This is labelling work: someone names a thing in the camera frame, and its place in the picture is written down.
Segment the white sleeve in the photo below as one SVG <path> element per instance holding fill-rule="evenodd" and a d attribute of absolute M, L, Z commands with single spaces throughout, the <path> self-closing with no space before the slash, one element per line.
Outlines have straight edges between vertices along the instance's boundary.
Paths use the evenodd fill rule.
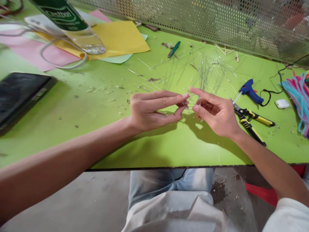
<path fill-rule="evenodd" d="M 282 198 L 277 208 L 268 219 L 263 232 L 309 231 L 309 208 L 304 204 L 290 199 Z"/>

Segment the pliers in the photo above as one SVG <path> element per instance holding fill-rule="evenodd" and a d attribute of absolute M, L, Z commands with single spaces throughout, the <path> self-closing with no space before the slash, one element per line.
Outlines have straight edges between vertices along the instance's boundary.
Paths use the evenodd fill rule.
<path fill-rule="evenodd" d="M 259 122 L 264 123 L 265 125 L 268 125 L 270 127 L 275 126 L 275 123 L 273 121 L 270 121 L 266 118 L 263 118 L 262 116 L 256 114 L 255 112 L 247 109 L 241 109 L 237 104 L 234 105 L 234 111 L 238 115 L 240 119 L 240 123 L 247 129 L 247 131 L 253 136 L 253 138 L 258 141 L 260 144 L 262 144 L 264 147 L 266 147 L 266 143 L 262 139 L 262 137 L 258 134 L 258 132 L 253 128 L 250 121 L 252 119 L 256 119 Z"/>

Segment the red stool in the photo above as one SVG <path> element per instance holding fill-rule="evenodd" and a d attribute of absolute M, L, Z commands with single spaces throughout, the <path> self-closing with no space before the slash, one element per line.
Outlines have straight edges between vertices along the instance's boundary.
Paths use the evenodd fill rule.
<path fill-rule="evenodd" d="M 300 175 L 303 176 L 306 165 L 291 165 L 291 167 Z M 271 204 L 272 206 L 276 207 L 278 203 L 278 198 L 276 191 L 272 189 L 265 189 L 261 187 L 257 187 L 255 185 L 251 185 L 245 183 L 246 190 L 257 197 L 261 198 L 262 200 L 266 201 L 267 203 Z"/>

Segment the table surface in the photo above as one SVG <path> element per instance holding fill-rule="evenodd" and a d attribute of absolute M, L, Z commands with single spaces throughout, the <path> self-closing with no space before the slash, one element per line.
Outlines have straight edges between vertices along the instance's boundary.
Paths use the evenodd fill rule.
<path fill-rule="evenodd" d="M 36 13 L 33 6 L 27 4 L 19 17 Z M 189 86 L 202 86 L 220 97 L 234 99 L 239 88 L 251 78 L 258 93 L 264 88 L 280 90 L 277 71 L 284 67 L 283 64 L 241 52 L 237 63 L 236 52 L 225 56 L 213 44 L 162 31 L 152 32 L 145 27 L 138 29 L 149 36 L 147 43 L 151 51 L 134 54 L 123 64 L 92 60 L 75 70 L 55 69 L 47 72 L 59 81 L 11 131 L 0 138 L 0 167 L 129 116 L 127 99 L 133 93 L 167 89 L 183 94 Z M 177 41 L 181 41 L 176 51 L 178 59 L 175 56 L 168 59 L 170 50 L 161 43 L 176 44 Z M 10 72 L 43 74 L 4 45 L 1 45 L 0 66 L 0 78 Z M 160 78 L 161 81 L 154 82 L 156 87 L 129 69 L 147 80 Z M 304 70 L 295 69 L 295 72 L 301 74 Z M 293 75 L 292 70 L 284 70 L 283 73 L 284 79 Z M 201 74 L 207 79 L 205 85 L 201 83 Z M 96 89 L 87 92 L 91 87 Z M 267 100 L 268 93 L 262 93 L 262 97 Z M 251 122 L 271 151 L 288 163 L 308 163 L 309 143 L 297 133 L 297 113 L 292 106 L 278 109 L 275 106 L 278 99 L 289 101 L 289 96 L 286 93 L 272 94 L 266 107 L 257 106 L 248 96 L 241 96 L 237 104 L 276 123 L 277 126 L 270 128 L 254 120 Z M 190 95 L 190 100 L 195 103 L 197 96 Z M 162 112 L 175 110 L 176 106 L 173 106 Z M 199 121 L 192 112 L 185 111 L 178 123 L 137 136 L 92 168 L 252 164 L 237 145 L 217 136 L 206 122 Z"/>

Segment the wrist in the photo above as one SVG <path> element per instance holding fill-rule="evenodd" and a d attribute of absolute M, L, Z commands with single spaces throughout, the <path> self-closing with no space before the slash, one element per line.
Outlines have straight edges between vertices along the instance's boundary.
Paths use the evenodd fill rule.
<path fill-rule="evenodd" d="M 239 127 L 232 135 L 229 136 L 229 139 L 232 140 L 234 143 L 237 143 L 239 140 L 242 140 L 246 135 L 247 133 Z"/>
<path fill-rule="evenodd" d="M 143 132 L 145 132 L 145 130 L 142 130 L 141 128 L 139 128 L 138 126 L 136 126 L 136 124 L 133 122 L 132 120 L 132 116 L 128 116 L 125 118 L 125 120 L 127 120 L 127 129 L 134 135 L 138 135 L 141 134 Z"/>

